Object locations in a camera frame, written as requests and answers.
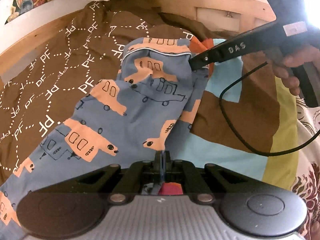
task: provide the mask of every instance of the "white label sticker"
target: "white label sticker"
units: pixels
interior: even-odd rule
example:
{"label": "white label sticker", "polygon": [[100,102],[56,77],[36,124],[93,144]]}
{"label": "white label sticker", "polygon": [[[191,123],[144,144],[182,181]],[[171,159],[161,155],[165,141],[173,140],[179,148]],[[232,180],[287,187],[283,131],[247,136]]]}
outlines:
{"label": "white label sticker", "polygon": [[305,22],[290,23],[290,24],[284,25],[283,29],[287,37],[297,35],[299,33],[305,33],[308,31]]}

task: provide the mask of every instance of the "ribbed gray surface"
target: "ribbed gray surface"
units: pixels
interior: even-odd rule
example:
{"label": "ribbed gray surface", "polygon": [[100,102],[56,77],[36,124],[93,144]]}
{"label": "ribbed gray surface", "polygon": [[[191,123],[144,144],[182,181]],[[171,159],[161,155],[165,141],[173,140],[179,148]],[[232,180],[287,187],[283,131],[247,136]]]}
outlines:
{"label": "ribbed gray surface", "polygon": [[[194,204],[188,196],[136,196],[128,205],[111,208],[96,228],[73,239],[258,240],[232,230],[214,208]],[[303,238],[294,234],[280,239]]]}

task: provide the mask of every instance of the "wooden bed frame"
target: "wooden bed frame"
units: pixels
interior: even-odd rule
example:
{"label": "wooden bed frame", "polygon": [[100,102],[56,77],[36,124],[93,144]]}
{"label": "wooden bed frame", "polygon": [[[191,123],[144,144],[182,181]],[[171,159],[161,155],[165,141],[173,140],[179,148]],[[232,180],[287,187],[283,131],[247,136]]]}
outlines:
{"label": "wooden bed frame", "polygon": [[[162,12],[202,22],[212,31],[241,33],[276,19],[266,0],[150,0],[150,3],[161,8]],[[0,75],[24,55],[52,38],[79,12],[49,22],[10,46],[0,54]]]}

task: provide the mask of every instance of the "white wall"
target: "white wall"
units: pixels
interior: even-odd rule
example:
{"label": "white wall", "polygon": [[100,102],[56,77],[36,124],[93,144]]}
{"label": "white wall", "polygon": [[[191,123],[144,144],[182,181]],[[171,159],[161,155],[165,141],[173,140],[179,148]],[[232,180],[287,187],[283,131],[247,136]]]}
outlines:
{"label": "white wall", "polygon": [[53,0],[4,24],[13,0],[0,0],[0,54],[28,33],[61,16],[82,9],[86,0]]}

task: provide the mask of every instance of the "bright light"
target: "bright light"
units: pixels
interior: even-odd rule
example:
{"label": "bright light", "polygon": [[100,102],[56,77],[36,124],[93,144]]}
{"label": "bright light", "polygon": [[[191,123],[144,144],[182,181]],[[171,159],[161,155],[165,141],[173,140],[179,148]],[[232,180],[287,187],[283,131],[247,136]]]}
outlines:
{"label": "bright light", "polygon": [[320,29],[320,0],[304,0],[309,22]]}

